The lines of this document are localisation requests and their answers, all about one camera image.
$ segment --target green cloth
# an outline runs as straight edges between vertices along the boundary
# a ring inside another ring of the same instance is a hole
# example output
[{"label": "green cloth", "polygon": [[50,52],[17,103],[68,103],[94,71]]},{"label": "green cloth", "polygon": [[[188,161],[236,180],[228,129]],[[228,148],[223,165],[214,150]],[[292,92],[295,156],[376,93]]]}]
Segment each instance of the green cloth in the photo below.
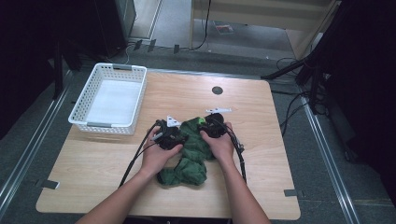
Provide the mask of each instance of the green cloth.
[{"label": "green cloth", "polygon": [[202,119],[195,118],[184,121],[180,131],[189,135],[189,139],[181,149],[181,158],[175,168],[163,168],[158,174],[158,182],[165,186],[180,183],[199,186],[206,181],[204,160],[213,161],[215,157],[209,145],[199,134],[198,124]]}]

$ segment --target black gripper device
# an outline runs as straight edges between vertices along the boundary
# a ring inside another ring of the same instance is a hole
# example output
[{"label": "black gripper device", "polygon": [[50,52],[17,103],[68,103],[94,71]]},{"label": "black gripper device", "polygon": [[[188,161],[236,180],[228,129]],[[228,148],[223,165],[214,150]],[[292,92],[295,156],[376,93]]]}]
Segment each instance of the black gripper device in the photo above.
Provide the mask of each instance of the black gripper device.
[{"label": "black gripper device", "polygon": [[205,131],[211,138],[220,138],[227,133],[224,117],[219,114],[210,114],[205,117],[205,123],[198,125],[199,131]]},{"label": "black gripper device", "polygon": [[160,130],[154,135],[154,142],[162,149],[170,150],[178,144],[184,145],[189,139],[189,136],[183,134],[178,127],[167,127],[165,120],[158,120],[160,123]]}]

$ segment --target basket handle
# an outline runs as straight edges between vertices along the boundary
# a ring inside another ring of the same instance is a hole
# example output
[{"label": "basket handle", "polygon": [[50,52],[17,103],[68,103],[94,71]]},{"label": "basket handle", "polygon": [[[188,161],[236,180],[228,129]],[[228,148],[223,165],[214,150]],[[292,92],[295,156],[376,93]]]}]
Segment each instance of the basket handle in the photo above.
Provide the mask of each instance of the basket handle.
[{"label": "basket handle", "polygon": [[128,64],[113,63],[113,69],[132,70],[132,66]]},{"label": "basket handle", "polygon": [[88,122],[87,126],[97,128],[111,128],[111,124],[109,123]]}]

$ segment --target white plastic basket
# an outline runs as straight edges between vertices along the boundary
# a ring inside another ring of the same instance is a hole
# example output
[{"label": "white plastic basket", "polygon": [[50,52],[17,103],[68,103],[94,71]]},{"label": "white plastic basket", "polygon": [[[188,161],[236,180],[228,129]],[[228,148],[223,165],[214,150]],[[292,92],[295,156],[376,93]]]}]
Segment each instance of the white plastic basket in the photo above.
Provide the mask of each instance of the white plastic basket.
[{"label": "white plastic basket", "polygon": [[98,63],[69,116],[83,132],[134,134],[147,68]]}]

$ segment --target person's left hand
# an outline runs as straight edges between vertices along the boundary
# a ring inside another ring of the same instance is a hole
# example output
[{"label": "person's left hand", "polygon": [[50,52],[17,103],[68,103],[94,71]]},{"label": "person's left hand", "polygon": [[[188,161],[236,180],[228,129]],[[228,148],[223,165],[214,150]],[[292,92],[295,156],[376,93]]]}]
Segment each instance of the person's left hand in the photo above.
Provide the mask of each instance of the person's left hand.
[{"label": "person's left hand", "polygon": [[151,138],[156,132],[160,130],[160,127],[155,127],[148,135],[148,140],[143,146],[146,150],[143,152],[143,161],[140,168],[140,172],[144,172],[148,175],[155,176],[165,166],[166,162],[174,157],[182,148],[183,145],[179,144],[170,150],[164,150],[155,144]]}]

